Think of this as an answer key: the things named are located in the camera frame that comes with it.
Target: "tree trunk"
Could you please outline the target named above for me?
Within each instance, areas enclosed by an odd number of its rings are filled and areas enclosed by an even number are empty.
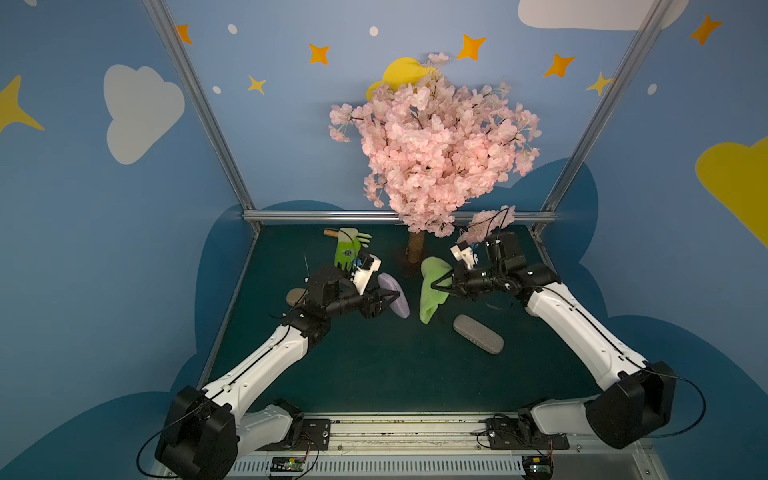
[[[406,262],[421,263],[424,254],[425,231],[410,233],[408,235],[408,248],[406,249]]]

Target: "ventilation grille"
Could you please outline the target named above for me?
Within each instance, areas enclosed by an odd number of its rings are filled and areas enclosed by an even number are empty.
[[[235,462],[228,478],[263,478],[270,468],[270,458]],[[354,458],[332,457],[317,460],[307,476],[340,477],[354,475],[523,475],[519,455],[481,457],[480,455],[454,456],[357,456]],[[295,477],[289,472],[273,472],[273,477]]]

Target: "orange star decoration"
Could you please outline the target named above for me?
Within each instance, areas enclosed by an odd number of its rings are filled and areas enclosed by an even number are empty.
[[[690,37],[693,40],[698,40],[699,45],[703,46],[705,43],[707,43],[707,38],[710,36],[710,33],[712,33],[715,28],[721,26],[722,24],[723,22],[712,22],[710,20],[710,16],[707,15],[698,30],[696,30]]]
[[[547,73],[545,73],[544,76],[557,75],[558,77],[563,78],[565,76],[565,69],[568,68],[573,60],[576,60],[576,57],[562,58],[560,55],[554,54],[552,66],[547,70]]]
[[[330,47],[317,48],[315,45],[310,43],[310,48],[312,49],[312,60],[310,60],[310,63],[319,62],[323,65],[328,65],[328,59],[326,58],[326,55],[328,54],[328,49]]]
[[[179,38],[181,38],[181,41],[192,45],[192,41],[190,40],[190,35],[188,32],[189,27],[189,25],[177,25],[176,29],[179,31]]]
[[[464,48],[462,48],[462,51],[458,54],[456,60],[471,58],[472,60],[477,61],[478,55],[480,54],[480,45],[482,45],[482,42],[484,41],[484,38],[472,40],[470,37],[464,35]]]

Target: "green glove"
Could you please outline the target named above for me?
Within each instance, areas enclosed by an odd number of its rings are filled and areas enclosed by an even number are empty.
[[[367,233],[360,233],[356,228],[340,228],[339,241],[336,243],[336,255],[334,264],[342,270],[349,272],[360,253],[360,249],[370,244],[371,238]]]

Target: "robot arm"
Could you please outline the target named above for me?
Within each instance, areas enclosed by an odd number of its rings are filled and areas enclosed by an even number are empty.
[[[674,397],[674,371],[663,362],[653,365],[624,345],[585,309],[542,263],[528,265],[513,233],[489,236],[483,244],[491,266],[476,268],[469,245],[452,249],[457,267],[432,288],[474,299],[480,293],[506,291],[526,312],[544,320],[589,369],[603,393],[586,398],[548,400],[522,410],[528,421],[523,438],[536,434],[597,435],[622,449],[666,425]],[[451,286],[440,286],[451,278]]]
[[[265,445],[295,445],[303,413],[278,400],[260,412],[248,408],[280,374],[330,331],[334,316],[358,310],[378,316],[400,292],[368,287],[381,261],[364,253],[350,279],[325,266],[307,281],[302,299],[269,339],[239,365],[201,390],[183,389],[169,409],[155,458],[184,480],[224,478],[232,464]]]

